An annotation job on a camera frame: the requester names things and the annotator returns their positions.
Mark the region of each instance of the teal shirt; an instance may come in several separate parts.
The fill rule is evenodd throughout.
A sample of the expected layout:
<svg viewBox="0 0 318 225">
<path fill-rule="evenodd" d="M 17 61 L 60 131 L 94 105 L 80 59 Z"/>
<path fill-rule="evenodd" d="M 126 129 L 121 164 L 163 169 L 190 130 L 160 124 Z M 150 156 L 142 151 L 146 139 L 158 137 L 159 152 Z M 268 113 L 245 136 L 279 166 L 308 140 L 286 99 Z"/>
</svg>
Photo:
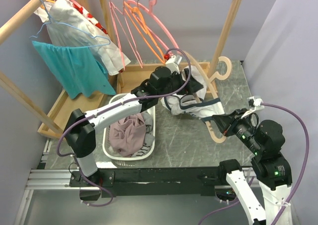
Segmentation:
<svg viewBox="0 0 318 225">
<path fill-rule="evenodd" d="M 107 70 L 89 47 L 61 47 L 37 41 L 32 44 L 71 99 L 80 93 L 89 97 L 96 90 L 116 94 L 108 82 Z"/>
</svg>

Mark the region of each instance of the white basket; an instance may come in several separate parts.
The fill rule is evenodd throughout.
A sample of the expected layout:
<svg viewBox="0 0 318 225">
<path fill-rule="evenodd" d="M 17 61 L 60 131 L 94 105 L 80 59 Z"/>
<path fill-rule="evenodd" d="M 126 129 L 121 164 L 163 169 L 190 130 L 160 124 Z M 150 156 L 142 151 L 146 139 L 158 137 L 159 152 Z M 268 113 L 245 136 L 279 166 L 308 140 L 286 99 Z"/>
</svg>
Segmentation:
<svg viewBox="0 0 318 225">
<path fill-rule="evenodd" d="M 126 93 L 120 93 L 118 95 L 115 95 L 114 97 L 112 97 L 112 99 L 109 101 L 109 103 L 112 103 L 114 101 L 119 100 L 120 98 L 124 97 L 126 95 Z M 147 112 L 153 117 L 154 119 L 154 126 L 153 126 L 153 131 L 151 132 L 151 134 L 156 137 L 156 111 L 155 111 L 155 107 L 152 107 L 150 109 L 147 110 Z M 149 155 L 151 155 L 151 153 L 154 151 L 155 149 L 155 140 L 150 148 L 150 150 L 148 150 L 144 155 L 139 156 L 139 157 L 122 157 L 119 153 L 114 153 L 113 151 L 110 150 L 110 142 L 109 142 L 109 127 L 105 128 L 104 130 L 104 137 L 103 137 L 103 151 L 105 153 L 105 155 L 107 155 L 109 158 L 111 159 L 116 159 L 116 160 L 140 160 L 140 159 L 145 159 L 147 158 Z"/>
</svg>

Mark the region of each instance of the gray marble surface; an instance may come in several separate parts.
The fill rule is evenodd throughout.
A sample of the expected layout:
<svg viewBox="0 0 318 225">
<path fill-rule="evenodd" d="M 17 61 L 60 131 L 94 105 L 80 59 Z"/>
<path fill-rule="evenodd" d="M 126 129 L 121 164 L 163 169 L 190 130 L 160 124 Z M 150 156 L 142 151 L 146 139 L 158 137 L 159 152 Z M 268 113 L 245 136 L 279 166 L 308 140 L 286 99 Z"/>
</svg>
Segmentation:
<svg viewBox="0 0 318 225">
<path fill-rule="evenodd" d="M 226 65 L 220 63 L 218 71 L 223 74 Z M 239 61 L 233 61 L 233 72 L 224 81 L 216 81 L 218 95 L 225 113 L 238 108 L 247 107 L 250 91 L 243 68 Z M 156 142 L 154 152 L 146 159 L 139 161 L 119 162 L 109 159 L 102 149 L 103 132 L 96 135 L 94 157 L 98 167 L 197 167 L 218 166 L 222 160 L 235 158 L 241 165 L 250 165 L 252 154 L 235 136 L 229 137 L 224 143 L 215 143 L 206 125 L 190 115 L 172 116 L 161 103 L 156 106 Z M 71 157 L 58 157 L 56 154 L 57 140 L 52 141 L 47 159 L 46 169 L 66 169 L 73 162 Z M 61 153 L 71 152 L 71 148 L 63 142 Z"/>
</svg>

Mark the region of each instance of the blue hanger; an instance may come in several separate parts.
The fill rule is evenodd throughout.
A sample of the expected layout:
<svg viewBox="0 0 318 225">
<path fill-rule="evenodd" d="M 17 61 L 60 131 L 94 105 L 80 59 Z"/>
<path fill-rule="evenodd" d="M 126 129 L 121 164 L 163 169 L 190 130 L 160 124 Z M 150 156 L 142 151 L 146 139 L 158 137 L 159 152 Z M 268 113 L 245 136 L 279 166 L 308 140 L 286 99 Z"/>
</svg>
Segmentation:
<svg viewBox="0 0 318 225">
<path fill-rule="evenodd" d="M 106 40 L 108 40 L 108 41 L 109 41 L 109 43 L 108 43 L 108 44 L 102 44 L 102 45 L 92 45 L 92 46 L 83 46 L 83 47 L 85 47 L 85 48 L 87 48 L 87 47 L 96 47 L 96 46 L 110 45 L 111 41 L 110 41 L 107 37 L 104 37 L 104 36 L 98 36 L 98 35 L 97 35 L 97 36 L 92 37 L 90 33 L 87 33 L 87 32 L 85 32 L 85 31 L 83 31 L 83 30 L 81 30 L 81 29 L 78 29 L 78 28 L 76 28 L 76 27 L 72 26 L 72 25 L 69 25 L 69 24 L 66 24 L 66 23 L 62 23 L 62 22 L 56 22 L 56 21 L 55 21 L 55 19 L 54 19 L 54 18 L 53 18 L 53 17 L 49 14 L 49 11 L 47 10 L 47 8 L 46 8 L 46 6 L 45 6 L 45 4 L 44 4 L 43 0 L 40 0 L 40 1 L 41 1 L 41 2 L 42 2 L 42 4 L 44 5 L 44 9 L 45 9 L 45 11 L 46 11 L 46 13 L 47 13 L 47 15 L 48 15 L 48 17 L 49 17 L 50 22 L 46 22 L 46 23 L 44 23 L 44 24 L 41 26 L 41 28 L 40 28 L 39 32 L 38 32 L 38 33 L 36 33 L 36 35 L 32 35 L 32 36 L 30 36 L 29 38 L 32 38 L 32 37 L 34 37 L 34 38 L 38 38 L 39 33 L 40 33 L 40 32 L 42 31 L 42 29 L 43 29 L 43 26 L 45 26 L 45 25 L 49 25 L 49 24 L 52 24 L 52 21 L 51 21 L 51 20 L 53 20 L 53 21 L 54 21 L 54 23 L 56 23 L 56 24 L 67 25 L 67 26 L 69 26 L 69 27 L 71 27 L 71 28 L 73 28 L 73 29 L 79 30 L 79 31 L 81 31 L 81 32 L 85 33 L 86 35 L 88 35 L 88 36 L 89 36 L 90 38 L 92 38 L 92 39 L 95 39 L 95 38 L 97 38 L 97 37 L 100 37 L 100 38 L 103 38 L 103 39 L 106 39 Z"/>
</svg>

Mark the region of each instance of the pink cloth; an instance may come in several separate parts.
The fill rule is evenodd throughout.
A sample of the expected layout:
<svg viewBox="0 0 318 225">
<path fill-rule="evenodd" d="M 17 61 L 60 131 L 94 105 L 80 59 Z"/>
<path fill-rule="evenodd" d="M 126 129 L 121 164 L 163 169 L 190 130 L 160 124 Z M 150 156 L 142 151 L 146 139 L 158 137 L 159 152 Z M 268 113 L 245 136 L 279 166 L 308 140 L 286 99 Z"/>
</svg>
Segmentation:
<svg viewBox="0 0 318 225">
<path fill-rule="evenodd" d="M 143 147 L 146 125 L 141 113 L 110 125 L 109 142 L 123 157 L 131 156 Z"/>
</svg>

